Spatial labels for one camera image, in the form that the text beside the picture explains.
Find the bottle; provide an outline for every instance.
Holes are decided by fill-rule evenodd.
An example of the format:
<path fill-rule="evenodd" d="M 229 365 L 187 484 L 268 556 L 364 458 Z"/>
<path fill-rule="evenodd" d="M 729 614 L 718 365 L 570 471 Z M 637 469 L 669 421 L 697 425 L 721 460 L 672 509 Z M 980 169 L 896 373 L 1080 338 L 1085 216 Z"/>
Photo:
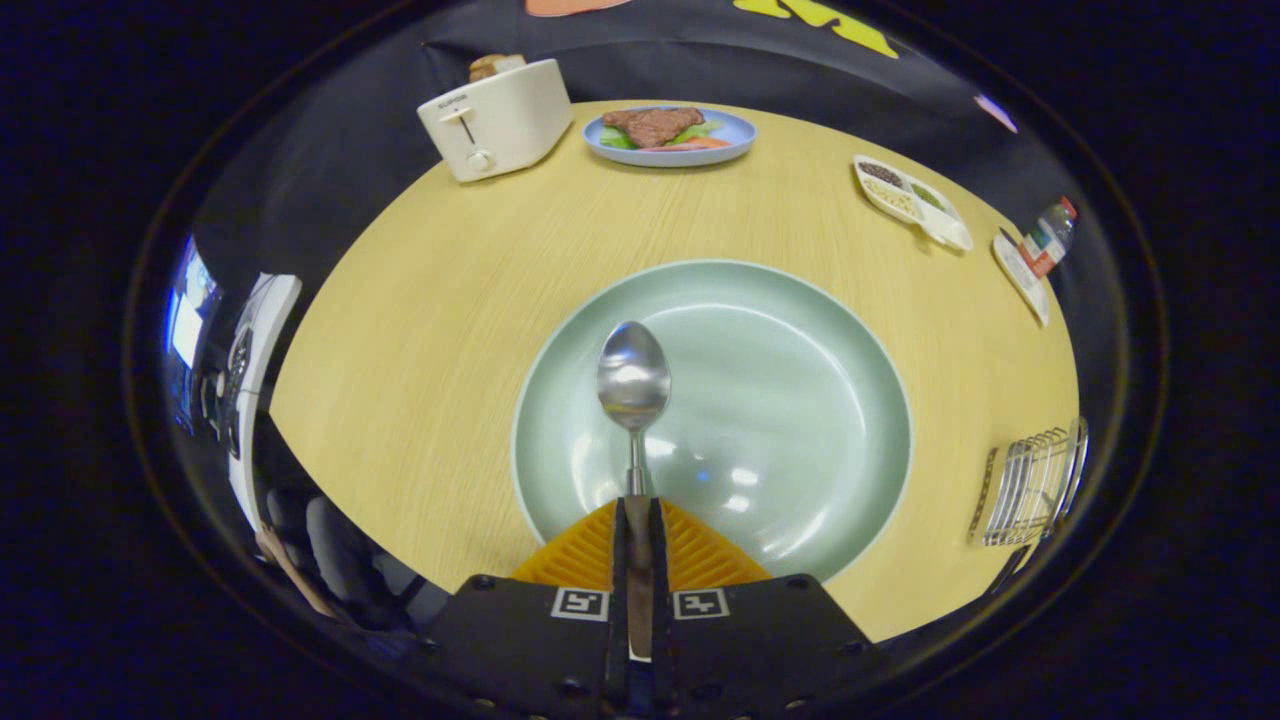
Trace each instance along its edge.
<path fill-rule="evenodd" d="M 1037 278 L 1043 278 L 1071 249 L 1074 233 L 1075 206 L 1064 195 L 1036 220 L 1019 243 L 1018 254 Z"/>

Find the metal spoon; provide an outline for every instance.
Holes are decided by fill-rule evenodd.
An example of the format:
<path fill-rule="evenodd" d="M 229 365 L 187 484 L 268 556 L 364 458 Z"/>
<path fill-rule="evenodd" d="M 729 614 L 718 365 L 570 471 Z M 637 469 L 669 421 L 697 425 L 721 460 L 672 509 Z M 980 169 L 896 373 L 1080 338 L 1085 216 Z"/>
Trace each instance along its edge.
<path fill-rule="evenodd" d="M 644 432 L 671 400 L 671 369 L 648 328 L 626 322 L 609 333 L 595 370 L 595 393 L 604 414 L 631 433 L 627 495 L 646 495 Z"/>
<path fill-rule="evenodd" d="M 671 369 L 662 346 L 640 323 L 622 323 L 609 333 L 595 372 L 595 393 L 611 420 L 631 433 L 627 468 L 627 637 L 639 659 L 653 653 L 653 543 L 649 537 L 649 473 L 644 432 L 671 400 Z"/>

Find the utensil holder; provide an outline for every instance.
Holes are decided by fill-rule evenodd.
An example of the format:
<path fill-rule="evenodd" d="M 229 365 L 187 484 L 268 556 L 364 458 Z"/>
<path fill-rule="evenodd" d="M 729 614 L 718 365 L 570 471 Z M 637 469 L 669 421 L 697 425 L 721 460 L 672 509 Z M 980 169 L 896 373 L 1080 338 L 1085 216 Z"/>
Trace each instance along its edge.
<path fill-rule="evenodd" d="M 987 455 L 978 510 L 969 524 L 969 537 L 983 546 L 1021 544 L 1046 538 L 1071 510 L 1089 448 L 1089 425 L 1084 418 L 1068 429 L 1053 428 L 1011 443 L 1001 466 L 1000 486 L 988 506 L 991 480 L 998 448 Z M 986 529 L 978 532 L 986 518 Z"/>

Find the white sectioned tray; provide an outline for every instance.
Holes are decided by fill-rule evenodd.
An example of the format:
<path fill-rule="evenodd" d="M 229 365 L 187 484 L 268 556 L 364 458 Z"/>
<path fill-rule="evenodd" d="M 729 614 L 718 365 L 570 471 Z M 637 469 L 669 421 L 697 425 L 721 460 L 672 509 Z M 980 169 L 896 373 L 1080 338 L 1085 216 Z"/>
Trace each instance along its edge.
<path fill-rule="evenodd" d="M 861 163 L 870 163 L 890 170 L 901 178 L 906 187 L 896 187 L 892 183 L 864 173 L 859 167 Z M 874 158 L 868 158 L 867 155 L 854 155 L 854 172 L 858 173 L 858 182 L 861 183 L 863 193 L 872 201 L 872 205 L 879 208 L 897 220 L 920 225 L 924 234 L 932 237 L 941 245 L 950 245 L 951 247 L 957 247 L 964 251 L 973 250 L 973 238 L 969 236 L 969 228 L 964 224 L 964 220 L 960 219 L 960 214 L 956 213 L 955 205 L 952 205 L 945 195 L 931 187 L 924 181 L 916 179 L 887 163 Z M 915 191 L 911 190 L 911 186 L 916 186 L 936 197 L 938 202 L 942 204 L 943 210 L 938 210 L 929 202 L 920 199 Z M 900 197 L 902 202 L 910 208 L 910 211 L 886 201 L 883 197 L 877 195 L 877 190 L 873 188 Z"/>

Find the green plate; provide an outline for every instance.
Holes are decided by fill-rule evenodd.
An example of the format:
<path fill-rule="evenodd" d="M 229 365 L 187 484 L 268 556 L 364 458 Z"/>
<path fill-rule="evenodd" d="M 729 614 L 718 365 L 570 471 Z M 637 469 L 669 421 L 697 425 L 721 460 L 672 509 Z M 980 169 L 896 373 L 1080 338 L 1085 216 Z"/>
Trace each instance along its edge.
<path fill-rule="evenodd" d="M 876 539 L 911 461 L 906 395 L 884 347 L 794 275 L 695 260 L 604 290 L 534 361 L 511 456 L 540 541 L 623 491 L 627 433 L 595 398 L 595 363 L 625 320 L 644 323 L 671 365 L 671 402 L 645 436 L 659 495 L 774 575 L 827 580 Z"/>

